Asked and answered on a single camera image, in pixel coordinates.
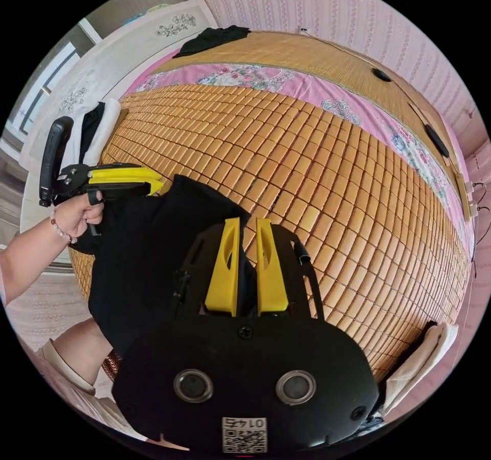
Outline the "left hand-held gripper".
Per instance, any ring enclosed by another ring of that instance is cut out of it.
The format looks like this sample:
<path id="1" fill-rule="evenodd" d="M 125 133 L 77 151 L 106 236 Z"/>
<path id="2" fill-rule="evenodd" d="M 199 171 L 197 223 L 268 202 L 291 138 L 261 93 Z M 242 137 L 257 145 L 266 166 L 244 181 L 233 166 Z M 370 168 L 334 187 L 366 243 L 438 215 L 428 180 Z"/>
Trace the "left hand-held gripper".
<path id="1" fill-rule="evenodd" d="M 102 193 L 103 201 L 115 201 L 129 195 L 151 196 L 163 187 L 159 173 L 137 164 L 71 165 L 53 181 L 53 206 L 93 190 Z"/>

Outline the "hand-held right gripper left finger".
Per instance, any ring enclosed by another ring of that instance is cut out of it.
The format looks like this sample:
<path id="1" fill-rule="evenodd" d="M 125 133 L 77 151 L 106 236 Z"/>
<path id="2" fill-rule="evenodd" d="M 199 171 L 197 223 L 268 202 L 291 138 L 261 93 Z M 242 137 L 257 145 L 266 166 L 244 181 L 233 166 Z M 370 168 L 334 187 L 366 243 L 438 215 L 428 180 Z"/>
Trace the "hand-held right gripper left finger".
<path id="1" fill-rule="evenodd" d="M 210 312 L 237 314 L 240 219 L 225 220 L 211 280 L 205 298 Z"/>

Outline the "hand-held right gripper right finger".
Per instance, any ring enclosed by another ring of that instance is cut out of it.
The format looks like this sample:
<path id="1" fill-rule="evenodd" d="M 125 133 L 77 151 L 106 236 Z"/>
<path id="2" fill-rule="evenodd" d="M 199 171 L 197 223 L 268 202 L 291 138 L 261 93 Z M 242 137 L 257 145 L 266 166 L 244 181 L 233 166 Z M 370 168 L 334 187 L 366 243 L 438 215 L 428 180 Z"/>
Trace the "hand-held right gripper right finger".
<path id="1" fill-rule="evenodd" d="M 256 245 L 258 314 L 284 312 L 288 307 L 288 297 L 272 224 L 266 218 L 256 219 Z"/>

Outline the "person's left hand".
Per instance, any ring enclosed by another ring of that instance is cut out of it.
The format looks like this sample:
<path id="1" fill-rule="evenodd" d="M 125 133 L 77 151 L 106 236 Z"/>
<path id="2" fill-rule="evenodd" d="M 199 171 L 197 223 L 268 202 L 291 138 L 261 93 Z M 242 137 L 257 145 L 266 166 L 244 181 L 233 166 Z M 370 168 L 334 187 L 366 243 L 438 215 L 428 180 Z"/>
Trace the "person's left hand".
<path id="1" fill-rule="evenodd" d="M 51 225 L 68 243 L 73 244 L 84 234 L 89 225 L 101 223 L 104 203 L 98 190 L 77 195 L 54 208 Z"/>

